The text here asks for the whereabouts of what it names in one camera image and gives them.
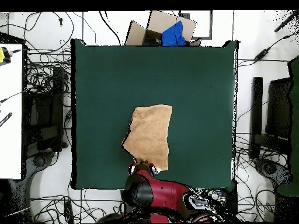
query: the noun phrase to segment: tan towel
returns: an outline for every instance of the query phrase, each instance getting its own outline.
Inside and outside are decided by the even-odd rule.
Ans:
[[[167,105],[134,110],[127,139],[122,145],[137,162],[147,160],[161,171],[168,170],[167,133],[171,112],[172,107]]]

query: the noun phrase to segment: blue cloth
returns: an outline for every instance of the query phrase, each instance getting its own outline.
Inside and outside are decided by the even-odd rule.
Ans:
[[[183,33],[183,24],[181,21],[175,23],[169,29],[162,33],[163,46],[184,46],[186,44]]]

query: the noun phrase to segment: green mat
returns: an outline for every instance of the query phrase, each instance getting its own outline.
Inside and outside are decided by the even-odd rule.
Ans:
[[[133,159],[121,142],[132,113],[156,104],[173,107],[169,170],[158,178],[196,188],[231,186],[236,41],[221,48],[71,45],[76,189],[124,188]]]
[[[290,168],[293,181],[290,184],[280,185],[277,192],[287,197],[299,197],[299,56],[288,63],[288,71],[293,79],[293,88],[290,92],[292,105],[290,140],[292,152],[290,156]]]

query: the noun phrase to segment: white table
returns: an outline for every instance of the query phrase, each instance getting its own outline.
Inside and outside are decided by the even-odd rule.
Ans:
[[[22,49],[20,44],[0,44],[9,51]],[[0,66],[0,100],[22,91],[22,52],[11,58],[11,63]],[[0,179],[21,179],[22,165],[22,94],[0,106],[0,121],[9,113],[10,119],[0,127]]]

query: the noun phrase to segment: cardboard box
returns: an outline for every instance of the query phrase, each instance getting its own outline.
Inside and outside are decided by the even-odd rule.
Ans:
[[[126,46],[141,46],[145,43],[146,39],[161,39],[162,33],[179,21],[183,24],[182,36],[186,40],[186,45],[200,45],[200,39],[191,42],[197,25],[194,20],[188,20],[157,10],[151,11],[149,16],[147,28],[140,26],[133,20],[131,21],[127,34]]]

